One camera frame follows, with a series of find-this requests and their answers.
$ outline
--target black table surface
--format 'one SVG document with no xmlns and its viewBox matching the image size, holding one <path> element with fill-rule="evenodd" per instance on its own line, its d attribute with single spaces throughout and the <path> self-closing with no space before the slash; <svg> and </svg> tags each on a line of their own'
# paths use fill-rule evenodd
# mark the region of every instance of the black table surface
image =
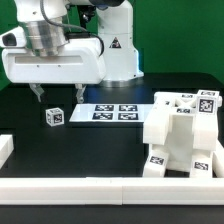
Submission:
<svg viewBox="0 0 224 224">
<path fill-rule="evenodd" d="M 71 123 L 73 85 L 42 85 L 37 101 L 28 85 L 11 84 L 0 92 L 0 134 L 13 134 L 15 150 L 1 177 L 141 177 L 147 146 L 142 123 Z M 152 104 L 157 91 L 197 93 L 224 86 L 209 74 L 145 74 L 142 83 L 125 88 L 88 86 L 85 103 Z M 50 127 L 45 110 L 60 107 L 65 124 Z M 223 108 L 219 140 L 224 143 Z M 170 172 L 167 176 L 184 176 Z M 222 223 L 224 206 L 0 206 L 0 223 Z"/>
</svg>

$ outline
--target white cube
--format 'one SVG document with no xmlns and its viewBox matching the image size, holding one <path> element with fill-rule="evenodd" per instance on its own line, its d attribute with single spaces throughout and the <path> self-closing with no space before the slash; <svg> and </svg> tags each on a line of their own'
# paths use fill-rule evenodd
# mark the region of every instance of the white cube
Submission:
<svg viewBox="0 0 224 224">
<path fill-rule="evenodd" d="M 192 155 L 191 178 L 212 178 L 212 154 L 206 155 L 206 152 Z"/>
<path fill-rule="evenodd" d="M 199 90 L 197 94 L 197 114 L 213 115 L 217 113 L 220 101 L 218 91 Z"/>
<path fill-rule="evenodd" d="M 64 124 L 64 111 L 60 108 L 46 110 L 46 121 L 51 127 Z"/>
<path fill-rule="evenodd" d="M 193 148 L 215 151 L 218 131 L 216 115 L 197 114 L 194 117 Z"/>
<path fill-rule="evenodd" d="M 149 156 L 145 163 L 143 170 L 143 177 L 164 177 L 167 162 L 169 160 L 169 153 L 160 150 L 160 146 L 157 146 L 157 150 L 153 150 L 153 146 L 149 146 Z"/>
</svg>

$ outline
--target warning label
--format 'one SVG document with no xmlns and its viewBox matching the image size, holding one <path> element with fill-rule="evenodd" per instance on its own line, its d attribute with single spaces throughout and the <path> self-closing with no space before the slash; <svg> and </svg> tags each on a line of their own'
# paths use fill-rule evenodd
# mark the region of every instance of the warning label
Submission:
<svg viewBox="0 0 224 224">
<path fill-rule="evenodd" d="M 121 48 L 121 45 L 117 37 L 114 38 L 112 44 L 110 45 L 110 48 Z"/>
</svg>

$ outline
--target cube with marker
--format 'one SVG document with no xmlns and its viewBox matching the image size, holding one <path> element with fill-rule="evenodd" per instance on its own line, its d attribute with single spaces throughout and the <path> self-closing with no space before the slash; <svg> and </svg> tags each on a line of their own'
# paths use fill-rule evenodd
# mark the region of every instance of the cube with marker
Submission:
<svg viewBox="0 0 224 224">
<path fill-rule="evenodd" d="M 197 94 L 197 114 L 216 114 L 219 101 L 218 91 L 199 90 Z"/>
<path fill-rule="evenodd" d="M 46 110 L 46 121 L 51 127 L 64 124 L 64 111 L 60 108 Z"/>
</svg>

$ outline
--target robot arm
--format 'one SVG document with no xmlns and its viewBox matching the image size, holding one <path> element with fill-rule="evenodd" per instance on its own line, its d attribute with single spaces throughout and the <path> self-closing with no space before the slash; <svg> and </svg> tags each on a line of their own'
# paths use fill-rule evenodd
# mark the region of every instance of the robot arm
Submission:
<svg viewBox="0 0 224 224">
<path fill-rule="evenodd" d="M 43 83 L 76 84 L 81 93 L 77 98 L 82 98 L 86 84 L 105 81 L 120 87 L 143 76 L 132 43 L 133 9 L 127 0 L 14 1 L 20 26 L 0 36 L 3 65 L 11 82 L 29 83 L 39 99 Z M 99 36 L 63 23 L 69 5 L 97 8 Z M 64 27 L 82 32 L 66 35 Z"/>
</svg>

